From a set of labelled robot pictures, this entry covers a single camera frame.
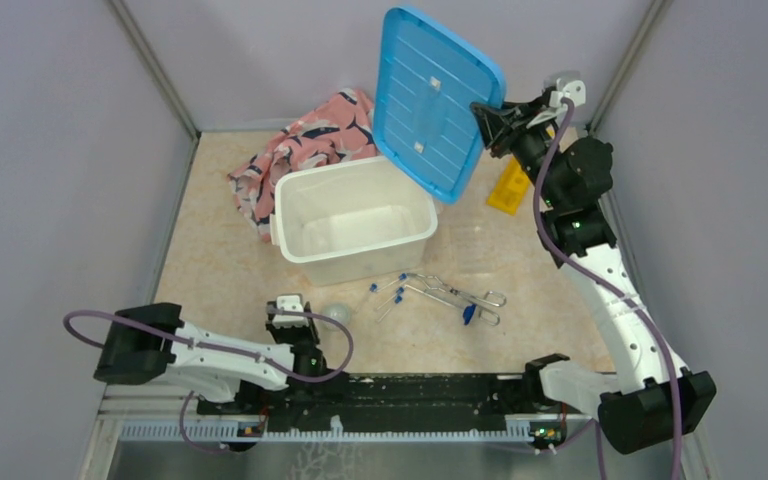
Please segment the blue plastic bin lid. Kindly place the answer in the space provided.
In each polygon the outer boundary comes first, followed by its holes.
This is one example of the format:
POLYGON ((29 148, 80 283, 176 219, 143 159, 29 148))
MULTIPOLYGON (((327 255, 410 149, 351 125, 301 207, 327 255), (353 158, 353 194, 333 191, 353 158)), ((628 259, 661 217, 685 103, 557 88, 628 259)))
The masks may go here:
POLYGON ((484 148, 472 104, 498 107, 506 90, 491 58, 424 12, 400 6, 385 14, 373 139, 437 200, 461 198, 484 148))

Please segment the white plastic storage bin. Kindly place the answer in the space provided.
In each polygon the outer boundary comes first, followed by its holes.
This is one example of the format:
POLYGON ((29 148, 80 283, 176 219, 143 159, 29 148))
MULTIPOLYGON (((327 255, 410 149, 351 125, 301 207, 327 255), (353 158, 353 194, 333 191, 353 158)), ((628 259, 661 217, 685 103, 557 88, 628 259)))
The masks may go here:
POLYGON ((383 156, 281 178, 270 237, 316 286, 418 266, 438 228, 432 196, 383 156))

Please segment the white round ball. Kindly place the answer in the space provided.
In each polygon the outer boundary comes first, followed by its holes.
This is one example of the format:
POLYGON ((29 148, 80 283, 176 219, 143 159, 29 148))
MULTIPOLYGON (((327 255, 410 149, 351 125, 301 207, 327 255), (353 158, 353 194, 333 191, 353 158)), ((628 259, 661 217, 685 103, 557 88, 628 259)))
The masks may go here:
POLYGON ((352 309, 344 303, 325 305, 321 314, 332 319, 332 322, 320 320, 320 324, 328 330, 337 331, 339 325, 348 327, 352 319, 352 309))

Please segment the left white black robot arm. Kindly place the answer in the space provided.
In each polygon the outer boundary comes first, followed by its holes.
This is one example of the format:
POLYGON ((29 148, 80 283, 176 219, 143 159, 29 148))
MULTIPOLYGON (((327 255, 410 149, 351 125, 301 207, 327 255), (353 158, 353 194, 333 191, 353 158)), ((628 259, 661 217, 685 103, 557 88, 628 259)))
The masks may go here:
POLYGON ((184 341, 115 323, 93 378, 108 385, 163 381, 245 414, 257 406, 260 388, 287 389, 289 371, 310 377, 324 374, 319 332, 310 318, 269 313, 266 329, 275 343, 268 345, 211 333, 182 320, 181 310, 164 302, 117 311, 119 317, 184 341))

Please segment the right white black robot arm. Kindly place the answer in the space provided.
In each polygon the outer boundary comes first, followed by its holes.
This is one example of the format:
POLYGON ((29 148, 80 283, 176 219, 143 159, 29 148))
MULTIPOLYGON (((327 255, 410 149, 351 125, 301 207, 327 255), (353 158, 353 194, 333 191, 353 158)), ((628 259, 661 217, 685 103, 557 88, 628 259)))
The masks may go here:
POLYGON ((613 185, 613 146, 585 136, 562 147, 565 124, 557 112, 567 106, 545 94, 470 107, 485 149, 511 155, 534 185, 540 241, 589 306, 614 365, 600 373, 562 354, 531 361, 523 398, 536 412, 563 403, 591 416, 622 454, 667 441, 679 445, 698 426, 716 385, 669 346, 630 280, 600 206, 613 185))

